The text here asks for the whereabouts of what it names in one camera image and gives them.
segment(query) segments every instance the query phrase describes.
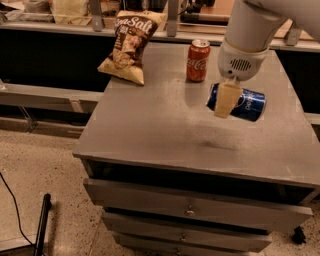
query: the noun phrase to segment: black cable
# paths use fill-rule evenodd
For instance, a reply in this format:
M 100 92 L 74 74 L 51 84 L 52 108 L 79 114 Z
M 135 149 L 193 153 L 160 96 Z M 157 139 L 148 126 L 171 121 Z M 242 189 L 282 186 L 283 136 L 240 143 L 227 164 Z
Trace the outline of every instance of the black cable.
M 14 196 L 14 194 L 12 193 L 11 189 L 9 188 L 9 185 L 7 184 L 7 182 L 5 181 L 5 179 L 2 176 L 2 173 L 0 172 L 0 177 L 4 183 L 4 185 L 7 187 L 8 191 L 10 192 L 13 201 L 14 201 L 14 205 L 16 207 L 16 212 L 17 212 L 17 217 L 18 217 L 18 225 L 19 225 L 19 230 L 21 235 L 24 237 L 24 239 L 26 239 L 28 241 L 28 243 L 30 243 L 30 245 L 32 245 L 33 247 L 36 247 L 35 244 L 33 244 L 28 237 L 23 233 L 22 228 L 21 228 L 21 221 L 20 221 L 20 214 L 19 214 L 19 209 L 18 209 L 18 205 L 17 205 L 17 201 L 16 201 L 16 197 Z

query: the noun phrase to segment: soda can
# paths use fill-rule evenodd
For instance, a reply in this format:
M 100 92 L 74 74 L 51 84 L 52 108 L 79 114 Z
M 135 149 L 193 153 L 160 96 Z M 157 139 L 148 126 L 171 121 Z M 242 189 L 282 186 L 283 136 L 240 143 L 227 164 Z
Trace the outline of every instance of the soda can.
M 218 90 L 219 84 L 211 86 L 207 107 L 212 111 L 214 111 L 216 106 Z M 264 94 L 243 89 L 242 95 L 230 115 L 255 122 L 262 115 L 265 106 L 266 97 Z
M 206 78 L 210 54 L 208 40 L 193 40 L 188 52 L 187 78 L 192 82 L 202 82 Z

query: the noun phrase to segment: drawer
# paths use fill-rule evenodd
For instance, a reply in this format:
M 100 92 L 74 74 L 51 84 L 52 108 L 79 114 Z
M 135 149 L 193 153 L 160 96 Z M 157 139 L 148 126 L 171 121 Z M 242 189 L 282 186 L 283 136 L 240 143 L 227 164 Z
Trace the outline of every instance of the drawer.
M 108 230 L 111 231 L 166 239 L 181 244 L 195 244 L 238 251 L 261 252 L 272 242 L 270 236 L 213 228 L 208 227 L 209 225 L 204 226 L 203 224 L 201 226 L 196 226 L 168 220 L 109 212 L 105 212 L 102 219 Z
M 292 232 L 310 208 L 132 183 L 85 179 L 94 204 L 262 230 Z
M 118 244 L 131 248 L 142 248 L 160 252 L 176 254 L 177 256 L 249 256 L 248 252 L 239 252 L 233 250 L 219 250 L 208 247 L 193 247 L 171 243 L 165 240 L 149 240 L 139 236 L 130 236 L 125 234 L 114 234 L 115 241 Z

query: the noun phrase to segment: blue can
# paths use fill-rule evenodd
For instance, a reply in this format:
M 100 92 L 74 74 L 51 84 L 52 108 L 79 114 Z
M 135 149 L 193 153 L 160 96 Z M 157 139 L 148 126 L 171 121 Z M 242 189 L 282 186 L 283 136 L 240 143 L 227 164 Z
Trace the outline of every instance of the blue can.
M 207 107 L 214 111 L 217 102 L 219 84 L 211 86 Z M 266 97 L 262 93 L 243 89 L 238 104 L 231 111 L 230 115 L 255 122 L 259 119 L 266 106 Z

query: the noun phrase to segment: can top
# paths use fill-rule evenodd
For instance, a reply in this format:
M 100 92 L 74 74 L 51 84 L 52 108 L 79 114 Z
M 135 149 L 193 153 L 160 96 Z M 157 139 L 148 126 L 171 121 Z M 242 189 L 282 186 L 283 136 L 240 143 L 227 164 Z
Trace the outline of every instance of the can top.
M 204 40 L 204 39 L 195 39 L 192 41 L 192 45 L 196 46 L 196 47 L 200 47 L 200 48 L 205 48 L 210 46 L 210 43 L 208 40 Z

